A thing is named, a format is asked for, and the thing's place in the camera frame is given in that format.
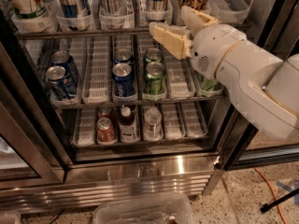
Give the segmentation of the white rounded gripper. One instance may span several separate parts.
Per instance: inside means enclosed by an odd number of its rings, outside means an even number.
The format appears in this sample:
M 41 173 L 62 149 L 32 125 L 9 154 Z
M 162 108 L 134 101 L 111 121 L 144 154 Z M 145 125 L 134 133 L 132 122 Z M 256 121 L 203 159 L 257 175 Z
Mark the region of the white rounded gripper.
M 218 24 L 216 18 L 191 7 L 183 6 L 180 17 L 190 31 L 186 27 L 152 21 L 149 23 L 150 35 L 179 60 L 192 56 L 193 70 L 214 79 L 224 55 L 235 44 L 246 40 L 246 35 L 233 26 Z

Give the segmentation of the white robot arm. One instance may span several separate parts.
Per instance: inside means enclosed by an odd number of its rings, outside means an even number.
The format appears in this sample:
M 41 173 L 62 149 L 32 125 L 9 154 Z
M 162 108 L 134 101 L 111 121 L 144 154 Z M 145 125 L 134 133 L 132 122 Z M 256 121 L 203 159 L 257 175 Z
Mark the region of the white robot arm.
M 299 133 L 299 62 L 283 61 L 250 42 L 228 24 L 191 7 L 181 8 L 182 27 L 149 24 L 154 40 L 194 71 L 220 82 L 237 111 L 258 130 L 278 140 Z

